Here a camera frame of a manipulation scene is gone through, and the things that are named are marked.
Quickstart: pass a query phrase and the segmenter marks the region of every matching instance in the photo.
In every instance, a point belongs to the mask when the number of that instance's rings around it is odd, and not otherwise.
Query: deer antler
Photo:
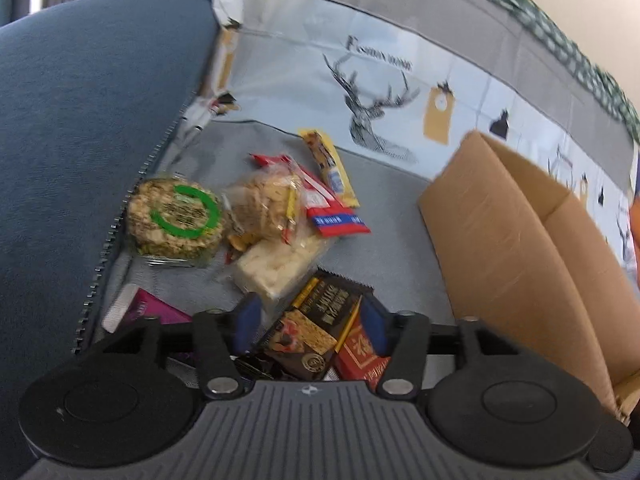
[[[340,86],[342,88],[344,88],[344,91],[347,92],[348,96],[355,103],[359,104],[359,101],[358,101],[358,87],[356,85],[356,76],[358,75],[358,73],[356,71],[351,73],[351,76],[350,76],[349,80],[347,81],[345,79],[344,74],[342,72],[340,72],[340,65],[342,63],[344,63],[345,61],[347,61],[351,57],[351,54],[347,54],[346,56],[342,56],[338,61],[336,61],[334,63],[333,66],[331,66],[331,64],[329,63],[329,60],[326,58],[326,56],[324,54],[322,54],[322,57],[324,57],[324,62],[329,67],[329,70],[331,70],[331,73],[334,75],[334,79],[338,83],[340,83]]]
[[[386,94],[386,99],[374,99],[373,104],[368,108],[371,111],[380,110],[380,108],[399,108],[413,101],[420,93],[420,89],[416,89],[413,92],[409,90],[409,83],[406,81],[406,76],[402,72],[402,80],[404,80],[404,91],[402,95],[398,94],[392,98],[393,90],[389,85],[389,90]]]

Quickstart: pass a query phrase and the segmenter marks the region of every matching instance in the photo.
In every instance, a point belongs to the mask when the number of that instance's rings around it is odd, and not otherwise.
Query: gray fabric lining
[[[333,0],[415,31],[514,88],[558,123],[622,190],[633,143],[594,97],[505,10],[487,0]]]
[[[256,168],[248,153],[288,153],[309,170],[316,169],[297,136],[259,123],[210,123],[195,138],[177,137],[159,171],[180,173],[216,191]],[[319,264],[372,285],[389,310],[415,310],[433,322],[452,323],[438,260],[417,207],[427,182],[359,155],[340,151],[340,156],[362,204],[358,214],[372,234],[340,238]],[[231,309],[242,296],[224,264],[224,251],[205,269],[190,269],[151,267],[125,248],[106,287],[105,307],[124,283],[142,286],[189,314],[212,307]],[[451,356],[432,356],[425,386],[433,386],[452,366]]]

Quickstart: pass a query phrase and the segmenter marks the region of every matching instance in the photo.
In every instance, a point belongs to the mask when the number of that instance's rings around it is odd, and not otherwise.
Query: black snack package
[[[305,381],[322,379],[370,286],[318,269],[274,323],[260,350]]]

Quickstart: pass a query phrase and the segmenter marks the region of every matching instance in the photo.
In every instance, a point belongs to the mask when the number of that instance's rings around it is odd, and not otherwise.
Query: round snack container
[[[203,266],[225,231],[218,198],[177,177],[145,180],[127,209],[127,227],[139,254],[155,264]]]

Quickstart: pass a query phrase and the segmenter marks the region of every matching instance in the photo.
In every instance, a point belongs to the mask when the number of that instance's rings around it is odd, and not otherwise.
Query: blue fabric surface
[[[71,358],[109,225],[215,33],[209,0],[76,0],[0,28],[0,478],[33,461],[20,394]]]

